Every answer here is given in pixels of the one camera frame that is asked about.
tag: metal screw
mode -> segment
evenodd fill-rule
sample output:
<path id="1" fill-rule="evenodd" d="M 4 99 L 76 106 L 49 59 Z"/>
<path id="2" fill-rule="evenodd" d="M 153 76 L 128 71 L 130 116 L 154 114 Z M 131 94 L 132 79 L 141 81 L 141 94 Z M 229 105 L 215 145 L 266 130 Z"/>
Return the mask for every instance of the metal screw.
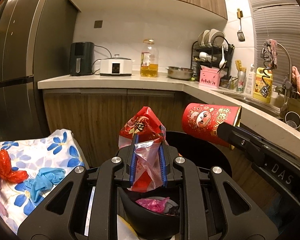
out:
<path id="1" fill-rule="evenodd" d="M 119 162 L 121 161 L 121 158 L 118 157 L 118 156 L 116 156 L 116 157 L 113 157 L 113 158 L 111 159 L 111 161 L 112 161 L 113 163 L 119 163 Z"/>
<path id="2" fill-rule="evenodd" d="M 177 157 L 176 163 L 184 163 L 186 160 L 183 157 Z"/>
<path id="3" fill-rule="evenodd" d="M 222 172 L 222 169 L 218 166 L 215 166 L 215 167 L 212 168 L 212 171 L 216 174 L 219 174 L 219 173 Z"/>
<path id="4" fill-rule="evenodd" d="M 84 171 L 84 167 L 82 167 L 82 166 L 77 166 L 77 167 L 74 168 L 74 171 L 75 171 L 76 173 L 81 173 L 81 172 Z"/>

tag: pink basket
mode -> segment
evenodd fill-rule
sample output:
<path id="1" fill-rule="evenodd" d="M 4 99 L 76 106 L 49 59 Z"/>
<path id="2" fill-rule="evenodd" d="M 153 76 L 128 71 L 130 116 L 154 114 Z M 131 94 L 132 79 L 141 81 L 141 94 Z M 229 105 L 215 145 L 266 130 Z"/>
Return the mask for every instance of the pink basket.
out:
<path id="1" fill-rule="evenodd" d="M 220 73 L 218 69 L 204 67 L 200 70 L 199 85 L 211 88 L 218 88 L 220 83 Z"/>

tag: white lettering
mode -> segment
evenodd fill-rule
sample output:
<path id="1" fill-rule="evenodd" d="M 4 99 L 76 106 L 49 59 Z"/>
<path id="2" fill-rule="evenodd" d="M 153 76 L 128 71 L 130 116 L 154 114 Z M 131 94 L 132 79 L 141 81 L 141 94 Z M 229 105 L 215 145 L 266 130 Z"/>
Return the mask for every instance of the white lettering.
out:
<path id="1" fill-rule="evenodd" d="M 286 183 L 287 183 L 287 184 L 290 184 L 290 183 L 291 183 L 291 179 L 293 179 L 293 176 L 292 176 L 292 175 L 290 175 L 290 176 L 288 177 L 288 179 L 286 180 Z"/>
<path id="2" fill-rule="evenodd" d="M 279 175 L 278 175 L 278 177 L 281 177 L 281 180 L 283 180 L 283 176 L 284 176 L 284 173 L 285 173 L 286 171 L 283 171 L 283 172 L 281 172 Z"/>
<path id="3" fill-rule="evenodd" d="M 272 168 L 272 172 L 273 173 L 276 173 L 277 171 L 278 171 L 278 169 L 279 169 L 279 165 L 278 164 L 275 164 L 274 166 L 273 166 L 273 168 Z"/>

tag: purple plastic bag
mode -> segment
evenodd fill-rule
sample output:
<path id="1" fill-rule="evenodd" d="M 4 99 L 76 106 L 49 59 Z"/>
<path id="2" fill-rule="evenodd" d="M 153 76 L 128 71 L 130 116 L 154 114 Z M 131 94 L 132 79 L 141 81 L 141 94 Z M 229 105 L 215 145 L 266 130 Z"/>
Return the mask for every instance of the purple plastic bag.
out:
<path id="1" fill-rule="evenodd" d="M 153 212 L 163 213 L 166 203 L 169 197 L 164 198 L 163 200 L 151 199 L 151 198 L 140 198 L 136 202 L 143 206 L 146 209 L 149 209 Z"/>

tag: red bucket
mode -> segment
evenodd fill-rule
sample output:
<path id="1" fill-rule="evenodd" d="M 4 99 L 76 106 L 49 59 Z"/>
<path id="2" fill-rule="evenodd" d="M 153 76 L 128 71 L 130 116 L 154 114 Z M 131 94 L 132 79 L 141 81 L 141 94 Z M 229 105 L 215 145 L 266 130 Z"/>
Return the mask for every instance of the red bucket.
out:
<path id="1" fill-rule="evenodd" d="M 240 125 L 241 106 L 216 106 L 206 104 L 189 104 L 182 116 L 182 128 L 193 137 L 231 147 L 217 135 L 219 124 L 226 122 L 233 126 Z"/>

